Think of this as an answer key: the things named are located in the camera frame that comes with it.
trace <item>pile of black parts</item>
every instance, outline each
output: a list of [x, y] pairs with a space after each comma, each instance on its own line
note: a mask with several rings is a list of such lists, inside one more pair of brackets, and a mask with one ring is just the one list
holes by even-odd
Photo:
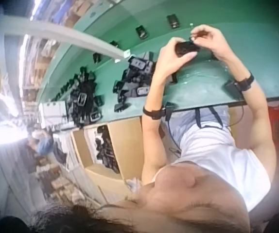
[[103, 143], [99, 138], [95, 139], [96, 150], [98, 151], [96, 158], [101, 160], [106, 168], [112, 169], [115, 173], [119, 174], [120, 171], [111, 144], [108, 127], [106, 125], [99, 126], [97, 128], [97, 133], [102, 134]]
[[132, 56], [129, 60], [129, 68], [123, 72], [122, 80], [116, 81], [113, 93], [118, 94], [118, 104], [115, 112], [121, 112], [128, 106], [125, 104], [127, 98], [147, 96], [156, 63], [150, 59], [146, 60]]
[[77, 87], [73, 89], [67, 100], [68, 115], [77, 127], [89, 125], [102, 118], [99, 107], [103, 105], [101, 96], [95, 96], [95, 75], [88, 73], [86, 67], [80, 68], [75, 75]]

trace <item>green workbench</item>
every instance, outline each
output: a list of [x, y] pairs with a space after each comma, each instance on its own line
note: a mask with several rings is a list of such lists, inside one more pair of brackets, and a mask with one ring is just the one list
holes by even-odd
[[[279, 3], [261, 0], [124, 0], [109, 7], [106, 2], [95, 5], [75, 25], [75, 29], [104, 41], [115, 40], [121, 49], [132, 54], [155, 53], [173, 37], [188, 38], [190, 23], [210, 24], [221, 29], [230, 46], [253, 72], [268, 98], [279, 97]], [[181, 27], [172, 30], [166, 16], [176, 14]], [[149, 37], [141, 41], [135, 28], [143, 25]], [[103, 57], [93, 64], [92, 52], [63, 44], [51, 62], [37, 100], [45, 102], [54, 97], [62, 85], [88, 66], [97, 77], [96, 95], [103, 95], [102, 121], [141, 115], [145, 98], [129, 98], [131, 106], [114, 113], [117, 95], [112, 93], [115, 80], [120, 80], [128, 63], [114, 63]], [[192, 62], [178, 72], [178, 84], [166, 87], [164, 101], [189, 109], [236, 102], [222, 86], [230, 75], [221, 62], [214, 61], [210, 52], [202, 50]]]

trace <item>brown cardboard box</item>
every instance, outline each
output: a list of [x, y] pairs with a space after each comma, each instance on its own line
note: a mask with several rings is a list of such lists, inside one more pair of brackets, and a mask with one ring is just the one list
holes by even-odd
[[74, 13], [77, 16], [81, 17], [87, 12], [87, 10], [91, 7], [91, 5], [92, 4], [86, 0], [82, 3], [82, 5], [80, 7], [78, 7], [77, 11], [75, 11]]
[[[129, 195], [131, 191], [126, 186], [125, 180], [132, 178], [141, 179], [144, 163], [140, 118], [114, 121], [106, 125], [109, 130], [120, 174], [116, 174], [104, 165], [93, 163], [83, 129], [71, 132], [76, 155], [79, 163], [85, 168], [89, 177], [96, 185], [115, 193]], [[98, 126], [100, 125], [87, 126], [85, 129]]]

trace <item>nose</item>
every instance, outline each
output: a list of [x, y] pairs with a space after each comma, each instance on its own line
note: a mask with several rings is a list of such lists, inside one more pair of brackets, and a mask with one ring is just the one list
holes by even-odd
[[174, 189], [191, 188], [195, 185], [195, 177], [189, 169], [177, 166], [164, 168], [156, 177], [155, 188]]

